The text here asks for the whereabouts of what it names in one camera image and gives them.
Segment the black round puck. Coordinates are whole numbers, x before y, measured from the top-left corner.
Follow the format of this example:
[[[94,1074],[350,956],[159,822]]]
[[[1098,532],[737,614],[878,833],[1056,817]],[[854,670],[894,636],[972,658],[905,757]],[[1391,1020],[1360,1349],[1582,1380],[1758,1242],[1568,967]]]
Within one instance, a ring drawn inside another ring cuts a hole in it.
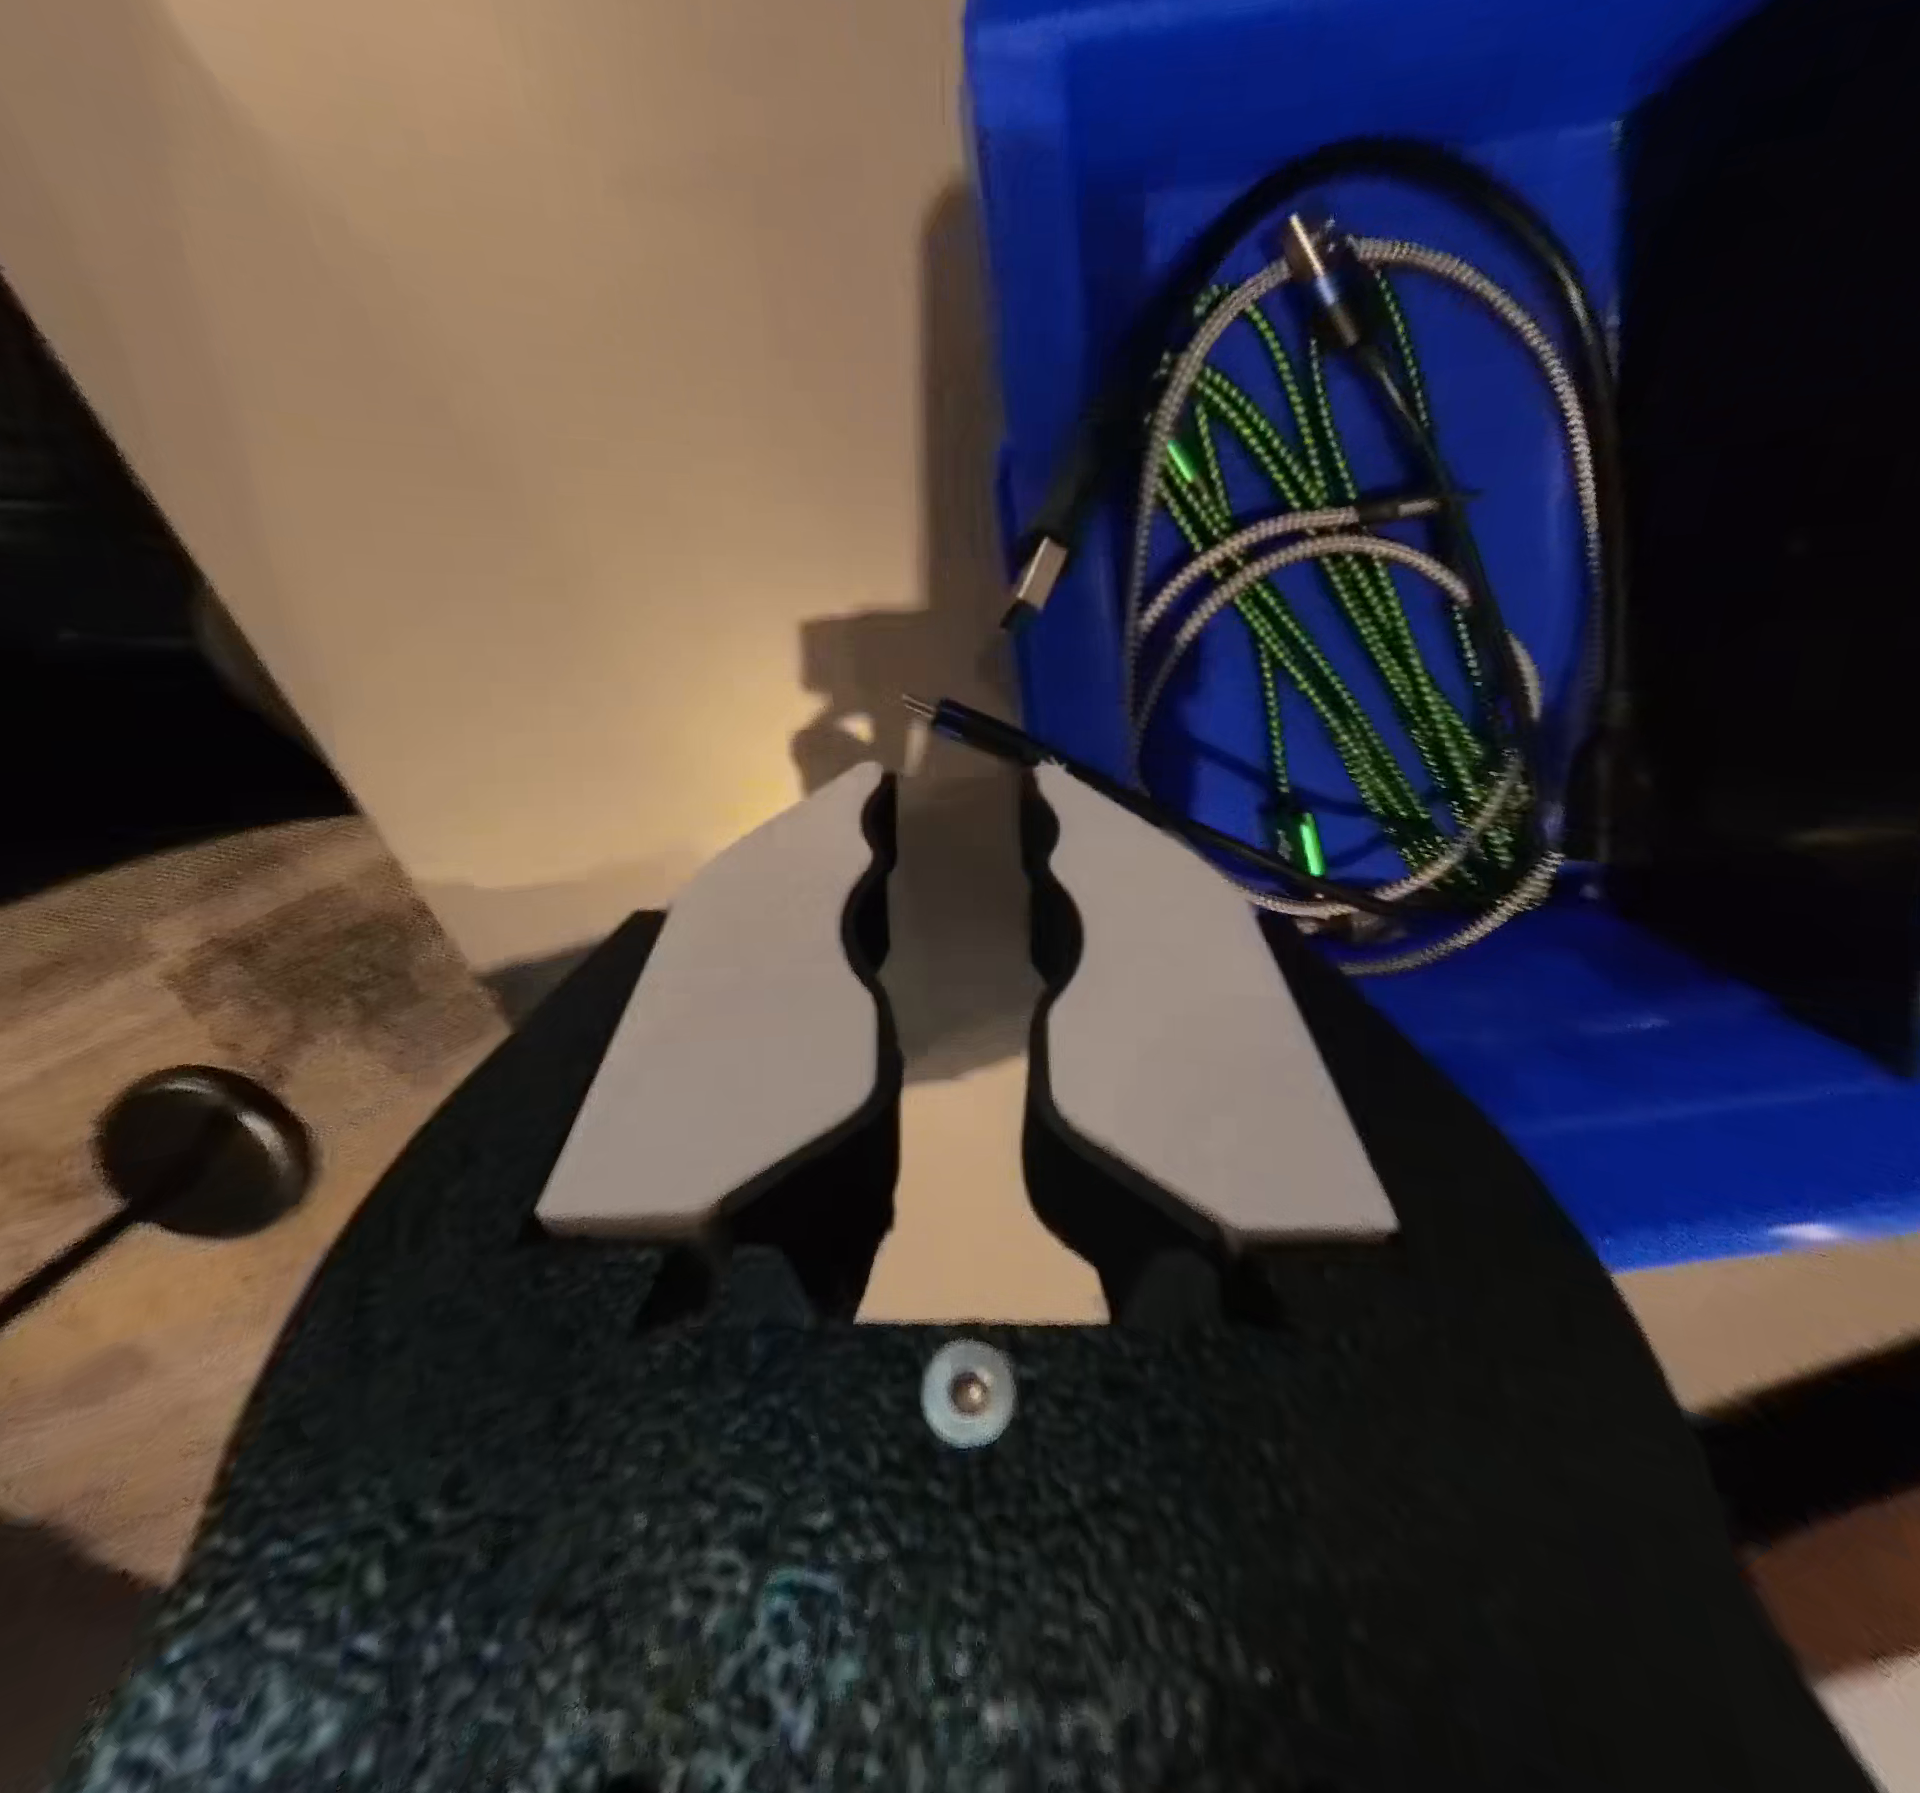
[[[15,1325],[133,1229],[233,1242],[296,1211],[320,1176],[312,1127],[270,1086],[217,1065],[128,1084],[89,1138],[107,1211],[2,1297]]]

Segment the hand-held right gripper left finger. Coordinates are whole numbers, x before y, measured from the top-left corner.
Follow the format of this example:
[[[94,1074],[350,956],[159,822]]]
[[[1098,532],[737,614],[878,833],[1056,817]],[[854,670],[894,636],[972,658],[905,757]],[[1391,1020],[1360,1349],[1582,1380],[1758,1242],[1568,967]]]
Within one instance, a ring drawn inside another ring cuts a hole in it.
[[[542,1181],[542,1235],[698,1281],[770,1253],[812,1317],[855,1317],[900,1184],[895,864],[897,779],[867,762],[676,894]]]

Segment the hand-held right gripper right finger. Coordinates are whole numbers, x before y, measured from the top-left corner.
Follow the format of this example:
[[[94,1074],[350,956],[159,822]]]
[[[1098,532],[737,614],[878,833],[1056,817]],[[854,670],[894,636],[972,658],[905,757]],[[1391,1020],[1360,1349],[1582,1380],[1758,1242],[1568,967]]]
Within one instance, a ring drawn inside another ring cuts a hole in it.
[[[1263,1305],[1401,1222],[1257,909],[1064,767],[1021,784],[1039,977],[1019,1166],[1105,1305]]]

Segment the blue plastic bin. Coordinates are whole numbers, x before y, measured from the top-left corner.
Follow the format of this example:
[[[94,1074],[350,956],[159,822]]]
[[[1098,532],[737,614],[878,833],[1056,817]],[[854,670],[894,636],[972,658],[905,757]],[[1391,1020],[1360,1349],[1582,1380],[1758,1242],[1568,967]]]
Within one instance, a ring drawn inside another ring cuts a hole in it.
[[[1616,1270],[1915,1231],[1915,0],[968,0],[1019,698]]]

